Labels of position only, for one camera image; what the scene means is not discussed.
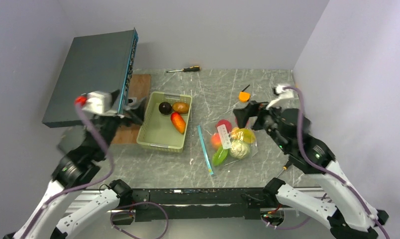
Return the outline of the red apple toy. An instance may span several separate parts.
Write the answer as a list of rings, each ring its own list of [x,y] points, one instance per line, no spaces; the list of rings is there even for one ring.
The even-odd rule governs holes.
[[[231,132],[231,131],[232,131],[232,128],[233,128],[233,127],[232,127],[232,124],[231,124],[230,121],[225,120],[225,119],[221,119],[221,120],[219,120],[219,121],[217,122],[217,124],[215,125],[215,127],[218,128],[218,127],[221,126],[221,125],[225,126],[227,132]]]

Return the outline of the yellow pepper slice toy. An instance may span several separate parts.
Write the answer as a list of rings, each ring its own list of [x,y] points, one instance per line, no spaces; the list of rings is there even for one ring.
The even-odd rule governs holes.
[[[230,136],[232,139],[241,140],[248,144],[253,144],[256,142],[256,137],[254,132],[248,128],[235,127],[231,131]]]

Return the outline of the clear zip top bag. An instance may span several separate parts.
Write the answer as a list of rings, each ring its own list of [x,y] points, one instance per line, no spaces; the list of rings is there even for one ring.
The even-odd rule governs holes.
[[[234,129],[235,127],[238,127],[236,124],[232,124],[232,129]],[[198,135],[199,135],[199,140],[200,140],[200,145],[201,145],[201,149],[203,152],[203,156],[205,159],[205,163],[208,169],[208,173],[211,176],[216,175],[216,171],[224,166],[229,166],[233,163],[242,161],[242,160],[246,160],[246,159],[250,159],[252,157],[254,157],[257,153],[258,153],[258,145],[257,145],[257,139],[256,142],[253,144],[249,144],[250,146],[250,154],[244,158],[244,159],[237,159],[232,157],[229,154],[229,150],[231,148],[231,143],[233,141],[235,141],[235,139],[232,139],[230,136],[231,132],[227,132],[225,126],[221,125],[218,128],[215,127],[215,131],[214,133],[219,133],[220,139],[221,139],[221,143],[222,143],[222,147],[224,149],[228,149],[228,156],[225,159],[225,161],[219,165],[219,166],[213,166],[212,164],[212,157],[215,154],[215,152],[217,150],[214,150],[211,143],[210,143],[210,137],[214,134],[214,133],[208,133],[202,126],[198,125],[197,126],[197,130],[198,130]]]

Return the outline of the peach toy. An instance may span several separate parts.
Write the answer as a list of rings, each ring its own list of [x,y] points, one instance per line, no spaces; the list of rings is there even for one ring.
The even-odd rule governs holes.
[[[210,143],[213,147],[214,150],[218,150],[221,146],[221,139],[219,136],[219,133],[214,133],[211,137],[210,137]]]

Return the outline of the green leaf toy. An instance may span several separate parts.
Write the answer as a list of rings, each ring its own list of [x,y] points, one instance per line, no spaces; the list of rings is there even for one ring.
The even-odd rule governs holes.
[[[228,149],[224,149],[222,146],[218,148],[212,157],[213,166],[221,165],[228,156]]]

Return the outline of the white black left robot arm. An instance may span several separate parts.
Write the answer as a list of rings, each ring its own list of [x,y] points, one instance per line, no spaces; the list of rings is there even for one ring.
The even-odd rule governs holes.
[[[52,173],[52,178],[39,204],[17,231],[5,235],[7,239],[72,239],[101,214],[132,206],[133,190],[117,179],[95,199],[75,212],[66,215],[71,203],[87,188],[100,168],[97,163],[108,160],[110,169],[115,164],[109,147],[123,121],[142,124],[145,98],[124,107],[124,114],[111,110],[117,97],[106,93],[84,94],[75,99],[74,107],[82,121],[64,132],[59,143],[63,157]]]

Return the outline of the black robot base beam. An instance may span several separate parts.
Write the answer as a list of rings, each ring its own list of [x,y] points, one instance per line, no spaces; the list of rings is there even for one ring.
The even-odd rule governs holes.
[[[242,218],[280,224],[284,206],[265,201],[262,188],[133,189],[113,209],[113,222],[129,225],[169,218]]]

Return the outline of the brown wooden board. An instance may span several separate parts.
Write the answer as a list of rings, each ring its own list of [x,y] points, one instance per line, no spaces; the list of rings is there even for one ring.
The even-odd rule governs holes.
[[[130,80],[130,98],[143,98],[149,96],[151,76],[149,74],[134,74]],[[112,144],[134,144],[140,130],[139,125],[120,126],[115,134]]]

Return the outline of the dark purple fruit toy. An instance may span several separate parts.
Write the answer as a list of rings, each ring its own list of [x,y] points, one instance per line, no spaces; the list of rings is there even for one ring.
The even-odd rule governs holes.
[[[161,102],[158,110],[163,115],[170,115],[173,112],[172,105],[169,102]]]

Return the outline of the red orange mango toy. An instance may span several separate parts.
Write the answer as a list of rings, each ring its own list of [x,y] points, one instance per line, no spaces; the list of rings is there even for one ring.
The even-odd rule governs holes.
[[[173,112],[171,114],[170,119],[171,119],[171,122],[172,122],[173,126],[175,127],[175,129],[180,134],[184,134],[187,124],[186,124],[185,120],[183,119],[183,117],[179,113]]]

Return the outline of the dark grey flat panel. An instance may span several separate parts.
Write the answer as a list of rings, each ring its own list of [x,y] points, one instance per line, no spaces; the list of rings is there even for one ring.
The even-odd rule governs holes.
[[[111,109],[122,114],[138,43],[135,29],[75,37],[58,77],[42,123],[50,128],[81,124],[75,99],[85,93],[119,91]]]

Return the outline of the yellow black screwdriver near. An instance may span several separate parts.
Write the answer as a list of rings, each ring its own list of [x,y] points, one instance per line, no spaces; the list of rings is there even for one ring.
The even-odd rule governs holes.
[[[292,165],[292,163],[290,161],[288,161],[281,169],[281,171],[278,173],[278,175],[276,176],[276,178],[279,178],[285,171],[287,171],[287,169]]]

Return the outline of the yellow black screwdriver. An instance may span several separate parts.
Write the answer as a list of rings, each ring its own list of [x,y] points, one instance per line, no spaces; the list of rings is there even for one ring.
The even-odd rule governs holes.
[[[201,70],[200,66],[191,66],[191,67],[187,67],[187,68],[183,68],[183,69],[179,69],[179,70],[170,70],[170,71],[166,71],[166,73],[175,73],[175,72],[198,72]]]
[[[292,165],[292,163],[290,161],[288,161],[281,169],[281,171],[278,173],[278,175],[276,176],[276,178],[279,178],[285,171],[287,171],[287,169]]]

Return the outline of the small metal bracket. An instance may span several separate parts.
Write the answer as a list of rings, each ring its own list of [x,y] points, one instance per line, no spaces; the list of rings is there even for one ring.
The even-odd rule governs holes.
[[[131,97],[128,99],[127,110],[136,109],[138,106],[138,100],[136,97]]]

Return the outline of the aluminium frame rail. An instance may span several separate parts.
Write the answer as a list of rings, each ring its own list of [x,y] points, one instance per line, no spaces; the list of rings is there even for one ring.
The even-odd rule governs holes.
[[[267,200],[260,188],[132,189],[114,180],[103,191],[48,233],[50,239],[70,239],[100,215],[110,211],[113,227],[132,222],[166,219],[240,218],[263,219],[284,230],[287,204]]]

